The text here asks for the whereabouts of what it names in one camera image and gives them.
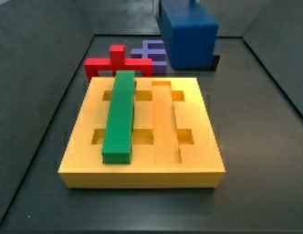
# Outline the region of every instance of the blue block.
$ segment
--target blue block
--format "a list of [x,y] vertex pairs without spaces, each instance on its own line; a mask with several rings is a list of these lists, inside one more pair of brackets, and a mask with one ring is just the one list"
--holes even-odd
[[219,22],[195,0],[161,0],[157,26],[173,69],[209,67]]

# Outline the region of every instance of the green bar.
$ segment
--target green bar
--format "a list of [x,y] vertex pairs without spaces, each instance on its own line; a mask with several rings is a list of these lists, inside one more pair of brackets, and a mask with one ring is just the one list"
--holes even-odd
[[101,149],[104,164],[131,164],[135,91],[135,72],[117,71]]

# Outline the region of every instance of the red cross-shaped block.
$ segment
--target red cross-shaped block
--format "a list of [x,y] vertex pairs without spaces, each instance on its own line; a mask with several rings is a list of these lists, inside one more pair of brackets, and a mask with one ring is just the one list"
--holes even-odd
[[97,71],[111,70],[116,75],[117,70],[139,70],[144,77],[152,76],[152,59],[151,58],[127,58],[124,45],[111,45],[109,58],[87,58],[84,69],[88,81],[97,77]]

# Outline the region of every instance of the table surface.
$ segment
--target table surface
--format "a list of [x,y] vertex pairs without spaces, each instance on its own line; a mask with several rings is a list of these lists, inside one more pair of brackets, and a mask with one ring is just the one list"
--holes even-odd
[[[143,39],[96,37],[88,57],[111,44]],[[197,77],[224,159],[215,189],[68,189],[57,175],[88,81],[83,62],[55,113],[0,231],[303,230],[303,119],[241,39],[219,39],[216,72]]]

